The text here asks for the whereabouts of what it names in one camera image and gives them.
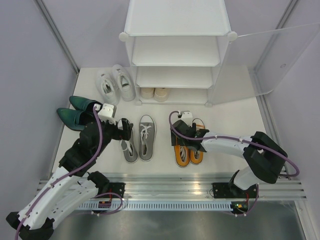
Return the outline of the beige lace sneaker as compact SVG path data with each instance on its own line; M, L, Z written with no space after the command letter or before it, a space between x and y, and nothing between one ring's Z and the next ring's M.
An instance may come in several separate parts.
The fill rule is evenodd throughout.
M142 102L153 99L155 95L154 87L141 87L140 88L140 98Z
M155 88L154 99L160 103L165 102L169 97L169 92L170 90L168 88L162 88L162 87Z

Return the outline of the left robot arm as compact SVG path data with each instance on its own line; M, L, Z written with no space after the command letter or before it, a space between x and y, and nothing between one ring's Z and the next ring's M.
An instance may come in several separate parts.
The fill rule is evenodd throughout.
M8 224L16 230L14 238L48 240L82 203L94 197L107 196L110 181L99 171L89 173L75 190L68 195L65 193L96 163L111 140L130 140L133 126L126 118L116 123L99 120L85 125L36 197L25 208L10 212L6 217Z

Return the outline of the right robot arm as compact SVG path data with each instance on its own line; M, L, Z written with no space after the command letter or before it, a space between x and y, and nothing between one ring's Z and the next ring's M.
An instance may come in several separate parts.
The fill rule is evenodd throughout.
M237 170L228 183L228 192L240 198L250 187L264 182L275 184L285 165L288 154L264 132L257 131L253 136L237 138L219 137L208 129L191 126L183 120L171 127L176 143L195 152L219 152L242 158L247 167Z

